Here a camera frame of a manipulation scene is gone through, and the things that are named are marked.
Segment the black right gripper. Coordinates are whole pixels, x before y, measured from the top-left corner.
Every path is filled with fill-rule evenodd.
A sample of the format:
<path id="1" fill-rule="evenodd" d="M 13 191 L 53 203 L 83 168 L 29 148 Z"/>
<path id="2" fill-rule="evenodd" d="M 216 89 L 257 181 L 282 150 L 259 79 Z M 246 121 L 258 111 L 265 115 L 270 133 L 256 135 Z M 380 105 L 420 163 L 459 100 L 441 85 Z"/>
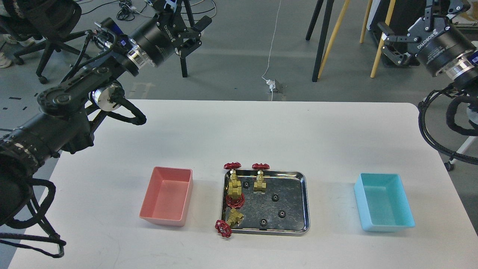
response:
<path id="1" fill-rule="evenodd" d="M 418 66 L 420 62 L 433 77 L 445 73 L 450 78 L 459 78 L 471 72 L 472 44 L 448 17 L 466 12 L 470 7 L 470 4 L 426 4 L 423 18 L 410 26 L 406 35 L 398 35 L 386 22 L 379 22 L 381 52 L 396 66 Z M 416 57 L 388 46 L 391 43 L 415 44 Z"/>

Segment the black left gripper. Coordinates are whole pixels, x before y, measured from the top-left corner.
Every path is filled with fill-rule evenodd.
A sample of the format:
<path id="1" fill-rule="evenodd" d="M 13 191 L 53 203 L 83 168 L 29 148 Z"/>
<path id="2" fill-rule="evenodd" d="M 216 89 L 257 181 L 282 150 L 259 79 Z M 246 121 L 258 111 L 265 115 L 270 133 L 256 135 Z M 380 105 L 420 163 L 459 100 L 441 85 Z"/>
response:
<path id="1" fill-rule="evenodd" d="M 192 27 L 186 27 L 179 7 L 158 7 L 154 17 L 128 34 L 132 46 L 128 59 L 137 68 L 159 66 L 175 51 L 185 59 L 202 45 L 202 32 L 211 23 L 212 18 L 203 16 Z M 189 39 L 182 42 L 181 34 Z"/>

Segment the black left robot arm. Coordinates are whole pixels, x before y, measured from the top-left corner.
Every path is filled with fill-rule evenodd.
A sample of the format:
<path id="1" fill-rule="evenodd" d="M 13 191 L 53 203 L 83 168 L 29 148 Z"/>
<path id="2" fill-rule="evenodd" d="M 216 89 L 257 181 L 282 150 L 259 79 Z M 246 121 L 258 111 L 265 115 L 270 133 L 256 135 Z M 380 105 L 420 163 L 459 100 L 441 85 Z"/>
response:
<path id="1" fill-rule="evenodd" d="M 155 14 L 130 34 L 106 18 L 91 37 L 102 47 L 96 57 L 76 63 L 62 82 L 40 93 L 40 113 L 1 139 L 1 225 L 26 229 L 39 225 L 47 236 L 1 233 L 1 243 L 64 256 L 61 240 L 46 213 L 55 185 L 34 174 L 59 151 L 74 154 L 93 145 L 94 132 L 106 117 L 133 125 L 146 116 L 125 97 L 118 78 L 137 76 L 145 65 L 154 67 L 177 54 L 187 77 L 186 56 L 201 46 L 201 36 L 212 19 L 193 18 L 187 0 L 148 0 Z"/>

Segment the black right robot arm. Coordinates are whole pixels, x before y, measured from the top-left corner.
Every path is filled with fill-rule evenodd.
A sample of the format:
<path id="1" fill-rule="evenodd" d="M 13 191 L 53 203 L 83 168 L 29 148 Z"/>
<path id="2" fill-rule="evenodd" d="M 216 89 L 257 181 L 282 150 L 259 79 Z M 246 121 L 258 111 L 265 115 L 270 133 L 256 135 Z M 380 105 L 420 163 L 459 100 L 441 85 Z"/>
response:
<path id="1" fill-rule="evenodd" d="M 396 35 L 385 22 L 379 22 L 382 31 L 381 51 L 394 64 L 402 66 L 412 58 L 425 66 L 436 77 L 445 73 L 453 81 L 443 90 L 433 90 L 420 102 L 419 129 L 425 141 L 450 161 L 459 160 L 477 164 L 477 158 L 461 151 L 452 151 L 430 135 L 425 122 L 426 112 L 440 95 L 451 99 L 446 112 L 447 126 L 470 139 L 477 138 L 477 49 L 452 23 L 450 14 L 468 11 L 466 0 L 428 0 L 424 15 L 408 29 L 406 35 Z"/>

